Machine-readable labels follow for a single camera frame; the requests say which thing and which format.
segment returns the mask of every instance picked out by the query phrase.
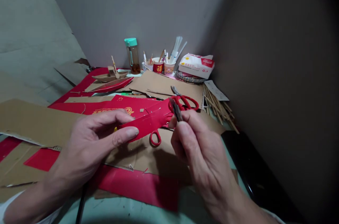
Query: black cable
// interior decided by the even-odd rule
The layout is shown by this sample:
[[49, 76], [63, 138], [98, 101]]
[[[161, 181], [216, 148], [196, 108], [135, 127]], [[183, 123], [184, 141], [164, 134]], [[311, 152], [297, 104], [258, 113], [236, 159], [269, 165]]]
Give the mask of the black cable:
[[87, 188], [88, 188], [88, 182], [85, 183], [82, 186], [82, 192], [81, 192], [80, 204], [79, 204], [79, 208], [78, 208], [77, 220], [75, 221], [76, 224], [80, 224], [80, 222], [81, 222], [82, 212], [84, 210], [84, 205], [85, 205], [85, 196], [86, 196]]

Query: pen holder cup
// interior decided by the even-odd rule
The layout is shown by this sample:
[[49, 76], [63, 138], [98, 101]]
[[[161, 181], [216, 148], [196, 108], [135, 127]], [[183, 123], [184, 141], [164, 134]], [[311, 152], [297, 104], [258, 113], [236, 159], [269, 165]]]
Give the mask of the pen holder cup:
[[160, 57], [153, 58], [152, 61], [154, 61], [153, 64], [153, 72], [161, 74], [163, 69], [163, 61], [159, 62]]
[[144, 72], [149, 69], [150, 71], [153, 71], [153, 65], [147, 65], [145, 64], [145, 62], [142, 62], [142, 69], [144, 70]]
[[174, 70], [175, 65], [176, 65], [175, 63], [173, 63], [173, 64], [165, 63], [164, 64], [164, 67], [165, 67], [164, 74], [167, 75], [167, 76], [171, 76], [173, 74], [173, 70]]

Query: tissue box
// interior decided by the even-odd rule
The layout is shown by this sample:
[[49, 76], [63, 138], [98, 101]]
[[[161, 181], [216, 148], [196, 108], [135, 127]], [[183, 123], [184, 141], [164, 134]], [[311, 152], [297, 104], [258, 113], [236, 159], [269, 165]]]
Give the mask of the tissue box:
[[214, 69], [213, 55], [186, 54], [179, 63], [179, 71], [208, 79]]

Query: white paper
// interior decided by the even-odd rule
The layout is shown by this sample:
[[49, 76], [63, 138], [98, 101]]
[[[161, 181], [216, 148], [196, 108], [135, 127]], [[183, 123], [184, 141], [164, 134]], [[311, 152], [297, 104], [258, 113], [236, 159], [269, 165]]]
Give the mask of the white paper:
[[212, 80], [205, 81], [204, 83], [218, 101], [230, 101], [228, 97], [215, 86]]

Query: sleeve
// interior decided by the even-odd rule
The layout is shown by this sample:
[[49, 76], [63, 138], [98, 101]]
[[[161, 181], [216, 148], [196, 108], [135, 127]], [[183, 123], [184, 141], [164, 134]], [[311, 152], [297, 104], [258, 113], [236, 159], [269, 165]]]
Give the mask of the sleeve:
[[[14, 199], [16, 199], [22, 192], [19, 192], [18, 194], [14, 195], [13, 197], [11, 197], [10, 199], [8, 199], [5, 203], [0, 205], [0, 224], [5, 224], [4, 222], [4, 216], [5, 216], [5, 212], [7, 207], [14, 201]], [[56, 217], [58, 216], [59, 212], [61, 210], [61, 207], [56, 210], [55, 212], [51, 213], [49, 216], [47, 216], [46, 218], [44, 218], [43, 220], [39, 221], [37, 224], [51, 224]]]
[[280, 219], [277, 215], [275, 215], [274, 213], [270, 212], [269, 210], [266, 210], [264, 208], [262, 208], [262, 210], [267, 213], [268, 215], [270, 215], [273, 219], [276, 220], [276, 222], [278, 222], [279, 224], [286, 224], [285, 222], [283, 222], [282, 219]]

